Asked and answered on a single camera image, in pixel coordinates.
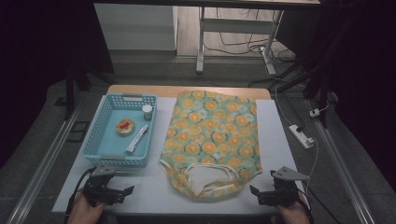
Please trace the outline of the white power strip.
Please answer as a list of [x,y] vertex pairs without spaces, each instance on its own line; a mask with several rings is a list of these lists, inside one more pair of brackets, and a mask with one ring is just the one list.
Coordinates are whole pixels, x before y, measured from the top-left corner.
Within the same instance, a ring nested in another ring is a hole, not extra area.
[[299,141],[303,148],[309,149],[314,146],[315,140],[312,137],[307,137],[301,127],[297,125],[290,125],[289,130],[292,135]]

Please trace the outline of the black floor bracket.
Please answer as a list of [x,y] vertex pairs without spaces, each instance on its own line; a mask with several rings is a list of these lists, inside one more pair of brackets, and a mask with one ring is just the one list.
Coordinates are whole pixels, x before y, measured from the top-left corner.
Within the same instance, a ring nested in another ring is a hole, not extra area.
[[76,121],[73,124],[66,141],[70,143],[82,143],[89,127],[90,123],[88,121]]

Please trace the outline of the white table mat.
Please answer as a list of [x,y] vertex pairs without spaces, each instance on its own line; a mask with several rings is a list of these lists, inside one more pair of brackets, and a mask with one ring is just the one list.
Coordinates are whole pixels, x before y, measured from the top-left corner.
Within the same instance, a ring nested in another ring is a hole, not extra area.
[[[194,200],[173,188],[160,166],[159,158],[175,102],[174,98],[158,99],[148,165],[142,169],[117,174],[110,180],[111,188],[125,189],[133,186],[134,192],[126,197],[123,203],[110,205],[106,211],[117,216],[273,214],[275,208],[258,204],[257,197],[250,193],[248,186],[225,199],[208,201]],[[261,191],[270,191],[273,189],[270,172],[284,166],[295,169],[296,165],[275,102],[259,100],[257,106],[262,173],[252,179],[250,184]]]

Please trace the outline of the black metal stand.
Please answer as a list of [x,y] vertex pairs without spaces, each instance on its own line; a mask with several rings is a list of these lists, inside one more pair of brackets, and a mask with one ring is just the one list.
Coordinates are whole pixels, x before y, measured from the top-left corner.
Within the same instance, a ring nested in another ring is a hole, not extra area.
[[312,53],[308,54],[313,67],[305,69],[301,75],[294,77],[276,90],[284,92],[308,80],[307,86],[303,91],[304,98],[312,99],[319,93],[319,105],[321,109],[324,109],[327,106],[328,92],[330,90],[329,82],[332,65],[335,61],[334,53],[339,49],[340,43],[349,27],[349,21],[340,20],[338,23],[334,22],[328,28],[329,33],[322,39],[321,44]]
[[59,97],[54,104],[55,106],[65,107],[65,120],[70,119],[73,112],[77,108],[75,105],[75,86],[77,86],[80,91],[89,91],[91,89],[92,84],[89,81],[88,74],[94,75],[108,85],[117,84],[117,81],[110,78],[107,73],[99,72],[93,69],[87,63],[77,63],[71,65],[66,71],[65,97]]

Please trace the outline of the person's left hand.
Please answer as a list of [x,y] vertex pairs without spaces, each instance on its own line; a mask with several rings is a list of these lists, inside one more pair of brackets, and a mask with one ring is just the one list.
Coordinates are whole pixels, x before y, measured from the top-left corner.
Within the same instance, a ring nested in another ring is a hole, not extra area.
[[91,206],[88,199],[80,191],[75,197],[75,201],[66,224],[96,224],[105,207],[105,203],[99,203],[96,206]]

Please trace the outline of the black curtain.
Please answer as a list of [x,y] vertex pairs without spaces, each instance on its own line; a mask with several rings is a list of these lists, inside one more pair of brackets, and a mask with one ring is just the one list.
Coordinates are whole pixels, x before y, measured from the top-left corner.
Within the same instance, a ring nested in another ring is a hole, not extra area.
[[114,72],[95,0],[0,0],[0,168],[46,102],[50,85],[72,70]]
[[324,84],[335,111],[396,191],[396,0],[319,0],[286,10],[277,39],[315,70],[304,95]]

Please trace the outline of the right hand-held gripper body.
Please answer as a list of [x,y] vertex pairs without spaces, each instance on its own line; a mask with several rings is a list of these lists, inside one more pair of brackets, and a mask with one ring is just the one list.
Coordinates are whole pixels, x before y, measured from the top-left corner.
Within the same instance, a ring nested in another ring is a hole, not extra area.
[[274,190],[265,193],[264,204],[269,206],[282,205],[291,206],[299,199],[297,180],[309,180],[308,175],[301,174],[286,166],[279,170],[271,170],[271,177],[274,179]]

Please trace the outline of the aluminium floor rail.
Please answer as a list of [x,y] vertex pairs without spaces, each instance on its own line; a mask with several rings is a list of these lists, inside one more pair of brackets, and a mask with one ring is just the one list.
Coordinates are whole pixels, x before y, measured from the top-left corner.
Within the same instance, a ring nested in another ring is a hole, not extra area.
[[324,127],[318,117],[311,118],[311,120],[315,123],[319,137],[328,152],[334,169],[343,184],[348,200],[352,204],[360,223],[375,224],[374,216],[372,215],[367,202],[364,200],[361,190],[354,181],[352,174],[349,172],[349,169],[347,168],[347,165],[339,151],[339,147],[335,144],[329,129]]
[[82,101],[78,100],[70,117],[63,122],[60,131],[57,132],[55,139],[52,141],[43,159],[35,169],[32,178],[14,207],[6,224],[23,224],[27,218],[39,191],[42,189],[45,180],[64,145],[67,135],[70,133],[72,126],[80,113],[81,105]]

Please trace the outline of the person's right hand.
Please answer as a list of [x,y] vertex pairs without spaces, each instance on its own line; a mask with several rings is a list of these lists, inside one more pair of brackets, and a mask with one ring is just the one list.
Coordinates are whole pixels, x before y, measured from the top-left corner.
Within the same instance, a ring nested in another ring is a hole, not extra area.
[[289,207],[277,205],[276,210],[284,224],[311,224],[312,215],[307,212],[304,195],[300,192],[301,202],[295,202]]

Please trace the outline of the white desk frame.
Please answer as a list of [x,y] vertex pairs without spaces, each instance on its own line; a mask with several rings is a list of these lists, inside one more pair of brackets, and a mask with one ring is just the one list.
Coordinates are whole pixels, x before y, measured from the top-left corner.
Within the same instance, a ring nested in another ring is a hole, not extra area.
[[271,21],[249,21],[237,19],[207,18],[205,7],[200,7],[199,14],[199,43],[197,50],[196,73],[204,72],[204,35],[205,33],[234,33],[268,35],[268,42],[260,47],[261,55],[269,75],[274,75],[276,70],[271,62],[269,52],[276,37],[276,31],[280,23],[283,11],[276,10]]

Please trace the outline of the light blue plastic basket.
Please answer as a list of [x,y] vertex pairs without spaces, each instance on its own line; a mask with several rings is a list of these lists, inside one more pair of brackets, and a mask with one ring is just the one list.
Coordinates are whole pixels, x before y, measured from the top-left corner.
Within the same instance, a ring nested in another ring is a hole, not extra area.
[[[145,120],[143,105],[153,107],[152,119]],[[151,136],[155,126],[157,97],[147,94],[112,93],[102,97],[92,124],[82,144],[82,156],[94,165],[106,163],[116,170],[144,168],[149,159]],[[116,124],[122,119],[134,121],[134,132],[120,135]],[[148,125],[148,130],[131,153],[127,151],[139,130]]]

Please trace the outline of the orange print fabric bag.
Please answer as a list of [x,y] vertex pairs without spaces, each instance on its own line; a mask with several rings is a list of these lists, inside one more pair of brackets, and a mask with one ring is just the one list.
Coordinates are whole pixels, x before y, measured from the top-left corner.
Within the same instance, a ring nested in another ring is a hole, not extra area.
[[[172,186],[194,199],[223,198],[262,172],[258,106],[252,97],[214,91],[183,91],[176,100],[160,165]],[[196,192],[191,170],[218,169],[227,175]]]

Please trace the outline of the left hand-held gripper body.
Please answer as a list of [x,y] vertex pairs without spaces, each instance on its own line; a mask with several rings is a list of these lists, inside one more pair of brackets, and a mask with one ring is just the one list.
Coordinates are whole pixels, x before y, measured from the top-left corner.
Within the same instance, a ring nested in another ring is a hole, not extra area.
[[105,203],[106,199],[121,198],[119,190],[107,187],[114,175],[115,171],[106,164],[100,164],[93,170],[82,191],[91,206]]

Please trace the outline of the white cabinet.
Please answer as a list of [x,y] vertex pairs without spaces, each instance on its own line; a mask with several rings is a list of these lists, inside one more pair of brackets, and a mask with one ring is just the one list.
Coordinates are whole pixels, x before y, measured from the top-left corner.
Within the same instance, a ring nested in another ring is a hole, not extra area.
[[177,7],[96,3],[94,8],[109,49],[177,49]]

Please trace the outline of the white tube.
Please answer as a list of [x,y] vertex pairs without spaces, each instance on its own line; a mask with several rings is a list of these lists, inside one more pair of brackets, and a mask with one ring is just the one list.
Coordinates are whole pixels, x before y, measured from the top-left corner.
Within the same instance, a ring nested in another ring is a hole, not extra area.
[[127,147],[127,151],[133,153],[135,147],[137,146],[137,144],[139,143],[139,141],[141,140],[141,138],[144,136],[144,134],[146,133],[146,131],[148,130],[149,126],[146,124],[145,126],[143,126],[139,132],[137,133],[137,135],[134,137],[134,139],[132,140],[132,142],[130,143],[130,145]]

